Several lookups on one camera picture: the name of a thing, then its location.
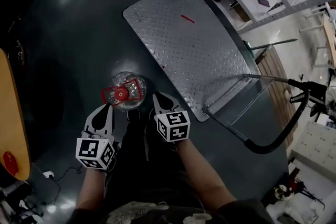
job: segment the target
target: red marker line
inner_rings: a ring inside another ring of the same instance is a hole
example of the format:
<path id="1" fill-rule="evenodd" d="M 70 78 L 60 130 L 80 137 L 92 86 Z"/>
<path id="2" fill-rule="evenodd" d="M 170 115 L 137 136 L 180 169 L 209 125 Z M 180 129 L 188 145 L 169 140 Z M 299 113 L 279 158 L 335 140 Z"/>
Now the red marker line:
<path id="1" fill-rule="evenodd" d="M 186 20 L 192 22 L 193 24 L 195 23 L 193 20 L 189 19 L 188 17 L 184 16 L 184 15 L 181 15 L 182 18 L 185 18 Z"/>

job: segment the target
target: black hose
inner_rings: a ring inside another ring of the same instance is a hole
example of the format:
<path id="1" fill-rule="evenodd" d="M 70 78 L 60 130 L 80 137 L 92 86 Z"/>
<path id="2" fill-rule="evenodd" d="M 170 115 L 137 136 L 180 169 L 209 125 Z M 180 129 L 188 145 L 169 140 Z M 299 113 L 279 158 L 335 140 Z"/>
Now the black hose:
<path id="1" fill-rule="evenodd" d="M 294 128 L 295 124 L 298 122 L 301 114 L 303 113 L 304 109 L 307 106 L 308 100 L 309 100 L 309 90 L 304 86 L 303 83 L 298 82 L 296 80 L 289 79 L 287 81 L 289 85 L 292 85 L 294 87 L 297 87 L 304 92 L 304 100 L 301 102 L 299 108 L 293 115 L 293 117 L 290 119 L 286 127 L 283 129 L 283 131 L 279 134 L 279 136 L 269 145 L 267 146 L 259 146 L 255 144 L 252 140 L 247 139 L 244 142 L 244 145 L 251 151 L 257 154 L 267 154 L 275 150 L 278 146 L 280 146 L 283 141 L 286 139 L 290 131 Z"/>

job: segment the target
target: red lid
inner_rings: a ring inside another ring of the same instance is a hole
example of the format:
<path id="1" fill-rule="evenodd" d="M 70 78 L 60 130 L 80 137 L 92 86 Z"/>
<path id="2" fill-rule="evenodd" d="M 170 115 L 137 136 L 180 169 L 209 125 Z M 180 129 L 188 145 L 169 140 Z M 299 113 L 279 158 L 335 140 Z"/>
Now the red lid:
<path id="1" fill-rule="evenodd" d="M 128 92 L 128 89 L 125 87 L 118 87 L 114 92 L 114 98 L 116 98 L 118 101 L 127 100 L 129 95 L 130 93 Z"/>
<path id="2" fill-rule="evenodd" d="M 19 169 L 17 168 L 15 157 L 8 151 L 6 151 L 3 155 L 5 161 L 5 167 L 12 174 L 15 175 Z"/>

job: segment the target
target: metal plate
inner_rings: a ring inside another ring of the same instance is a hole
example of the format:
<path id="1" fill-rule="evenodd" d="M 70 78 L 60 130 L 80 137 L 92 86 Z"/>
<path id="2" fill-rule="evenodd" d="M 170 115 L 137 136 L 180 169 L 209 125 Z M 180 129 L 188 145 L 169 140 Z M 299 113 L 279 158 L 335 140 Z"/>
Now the metal plate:
<path id="1" fill-rule="evenodd" d="M 215 113 L 250 79 L 231 36 L 203 0 L 140 0 L 124 18 L 163 68 L 199 121 Z"/>

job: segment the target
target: orange table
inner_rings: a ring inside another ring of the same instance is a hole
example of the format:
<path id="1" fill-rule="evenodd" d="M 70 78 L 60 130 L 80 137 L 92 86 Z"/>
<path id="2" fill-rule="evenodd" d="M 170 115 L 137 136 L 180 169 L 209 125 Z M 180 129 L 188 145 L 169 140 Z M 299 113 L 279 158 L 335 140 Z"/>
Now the orange table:
<path id="1" fill-rule="evenodd" d="M 21 106 L 7 55 L 0 49 L 0 163 L 4 167 L 6 151 L 16 159 L 18 172 L 14 177 L 28 179 L 30 155 Z"/>

